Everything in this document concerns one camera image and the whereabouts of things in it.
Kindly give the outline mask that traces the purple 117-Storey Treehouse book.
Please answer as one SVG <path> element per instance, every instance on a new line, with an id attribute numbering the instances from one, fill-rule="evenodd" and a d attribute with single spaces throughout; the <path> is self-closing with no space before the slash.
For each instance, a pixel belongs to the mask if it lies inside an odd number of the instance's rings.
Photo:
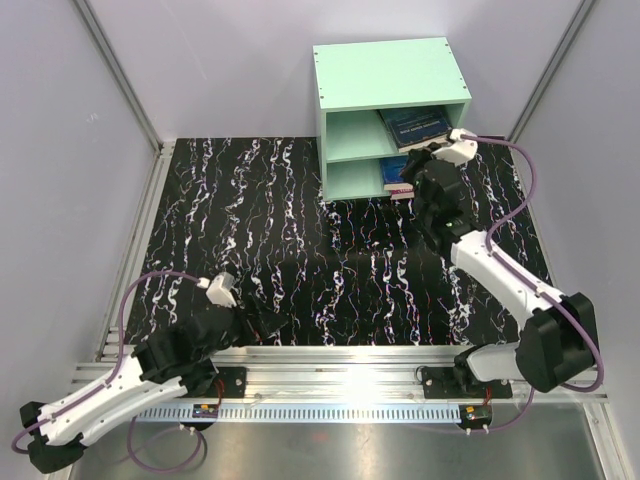
<path id="1" fill-rule="evenodd" d="M 414 190 L 412 188 L 408 188 L 408 189 L 397 189 L 397 190 L 392 190 L 390 192 L 390 198 L 392 200 L 406 200 L 406 199 L 413 199 L 415 196 Z"/>

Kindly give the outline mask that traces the blue orange Jane Eyre book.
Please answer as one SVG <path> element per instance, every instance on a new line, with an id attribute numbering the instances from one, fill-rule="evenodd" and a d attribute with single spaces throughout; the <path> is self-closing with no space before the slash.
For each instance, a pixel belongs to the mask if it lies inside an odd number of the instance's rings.
<path id="1" fill-rule="evenodd" d="M 412 185 L 401 176 L 401 171 L 406 166 L 407 156 L 385 157 L 379 160 L 382 175 L 383 189 L 386 191 L 407 190 Z"/>

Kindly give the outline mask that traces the dark blue hardcover book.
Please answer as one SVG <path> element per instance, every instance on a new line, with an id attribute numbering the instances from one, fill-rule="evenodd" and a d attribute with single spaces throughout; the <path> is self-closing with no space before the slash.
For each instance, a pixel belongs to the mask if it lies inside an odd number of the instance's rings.
<path id="1" fill-rule="evenodd" d="M 451 129 L 439 106 L 380 109 L 378 115 L 399 153 L 442 141 Z"/>

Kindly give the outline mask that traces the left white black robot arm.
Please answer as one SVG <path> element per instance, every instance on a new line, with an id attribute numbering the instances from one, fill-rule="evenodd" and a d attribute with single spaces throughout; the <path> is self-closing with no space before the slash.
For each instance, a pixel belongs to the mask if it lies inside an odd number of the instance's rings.
<path id="1" fill-rule="evenodd" d="M 52 403 L 24 404 L 23 429 L 11 448 L 40 473 L 72 465 L 115 426 L 152 406 L 220 390 L 214 354 L 257 345 L 289 322 L 255 295 L 238 302 L 235 279 L 226 272 L 212 279 L 171 270 L 161 274 L 194 283 L 205 293 L 205 308 L 152 332 L 131 352 L 120 341 L 112 369 L 74 393 Z"/>

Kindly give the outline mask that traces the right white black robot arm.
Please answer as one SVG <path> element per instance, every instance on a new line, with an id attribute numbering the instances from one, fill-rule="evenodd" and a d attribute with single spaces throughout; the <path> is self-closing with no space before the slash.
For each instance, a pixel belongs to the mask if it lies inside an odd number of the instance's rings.
<path id="1" fill-rule="evenodd" d="M 496 231 L 525 210 L 522 202 L 488 230 L 460 207 L 459 166 L 476 157 L 487 138 L 453 129 L 443 143 L 431 142 L 408 154 L 402 178 L 414 192 L 413 210 L 429 249 L 482 285 L 519 326 L 519 339 L 472 347 L 454 359 L 454 388 L 475 397 L 493 381 L 524 381 L 534 391 L 571 389 L 572 379 L 596 368 L 604 380 L 593 303 L 583 294 L 566 295 L 507 255 L 493 240 Z"/>

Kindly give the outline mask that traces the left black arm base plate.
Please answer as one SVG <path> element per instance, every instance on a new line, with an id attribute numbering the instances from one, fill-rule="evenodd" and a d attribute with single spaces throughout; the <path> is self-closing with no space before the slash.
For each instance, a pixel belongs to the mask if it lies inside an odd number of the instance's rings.
<path id="1" fill-rule="evenodd" d="M 202 398 L 217 398 L 221 392 L 223 399 L 243 399 L 247 387 L 248 369 L 240 366 L 217 368 L 217 374 Z"/>

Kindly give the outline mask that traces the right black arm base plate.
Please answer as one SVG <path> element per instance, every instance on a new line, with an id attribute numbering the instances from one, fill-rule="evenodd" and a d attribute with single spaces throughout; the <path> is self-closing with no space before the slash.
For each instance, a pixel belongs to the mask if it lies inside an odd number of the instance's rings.
<path id="1" fill-rule="evenodd" d="M 416 378 L 426 399 L 483 398 L 485 389 L 463 367 L 420 366 Z"/>

